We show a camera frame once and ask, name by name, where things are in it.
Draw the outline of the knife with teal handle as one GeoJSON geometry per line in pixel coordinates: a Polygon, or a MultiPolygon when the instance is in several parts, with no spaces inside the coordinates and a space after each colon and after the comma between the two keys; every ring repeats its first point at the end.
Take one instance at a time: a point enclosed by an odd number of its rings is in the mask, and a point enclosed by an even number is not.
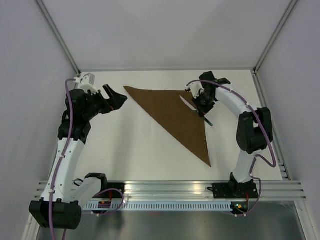
{"type": "Polygon", "coordinates": [[[185,98],[183,98],[181,95],[179,97],[181,101],[193,112],[195,112],[200,118],[202,118],[205,123],[207,123],[210,127],[213,127],[213,124],[205,116],[200,116],[198,110],[195,107],[193,107],[185,98]]]}

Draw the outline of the brown cloth napkin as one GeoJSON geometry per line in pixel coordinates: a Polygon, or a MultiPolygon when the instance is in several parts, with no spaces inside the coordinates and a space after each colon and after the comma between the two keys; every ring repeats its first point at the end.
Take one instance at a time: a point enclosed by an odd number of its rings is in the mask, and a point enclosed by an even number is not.
{"type": "Polygon", "coordinates": [[[205,121],[192,111],[192,94],[183,90],[149,90],[125,86],[126,92],[170,135],[211,167],[205,121]]]}

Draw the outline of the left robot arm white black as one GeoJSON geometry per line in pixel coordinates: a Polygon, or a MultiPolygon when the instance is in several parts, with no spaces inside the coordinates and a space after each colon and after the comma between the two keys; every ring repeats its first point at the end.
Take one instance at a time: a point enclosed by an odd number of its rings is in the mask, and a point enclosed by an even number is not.
{"type": "Polygon", "coordinates": [[[99,114],[119,110],[128,99],[107,84],[103,89],[107,99],[100,90],[73,89],[66,93],[53,168],[39,200],[29,205],[29,212],[42,228],[75,230],[86,204],[109,193],[104,173],[88,173],[83,183],[73,189],[75,170],[91,130],[90,121],[99,114]]]}

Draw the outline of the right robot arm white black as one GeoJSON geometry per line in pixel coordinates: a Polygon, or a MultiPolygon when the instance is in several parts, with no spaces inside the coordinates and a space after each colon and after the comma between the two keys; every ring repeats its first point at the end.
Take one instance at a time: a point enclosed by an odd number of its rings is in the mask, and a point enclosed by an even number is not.
{"type": "Polygon", "coordinates": [[[267,107],[256,107],[241,96],[226,78],[217,79],[209,71],[199,79],[186,84],[191,92],[195,111],[201,118],[208,114],[217,102],[227,107],[237,118],[236,142],[240,148],[238,160],[227,183],[214,183],[208,190],[214,199],[258,199],[257,177],[253,176],[260,152],[269,149],[271,161],[266,163],[275,168],[277,160],[272,147],[273,127],[271,111],[267,107]]]}

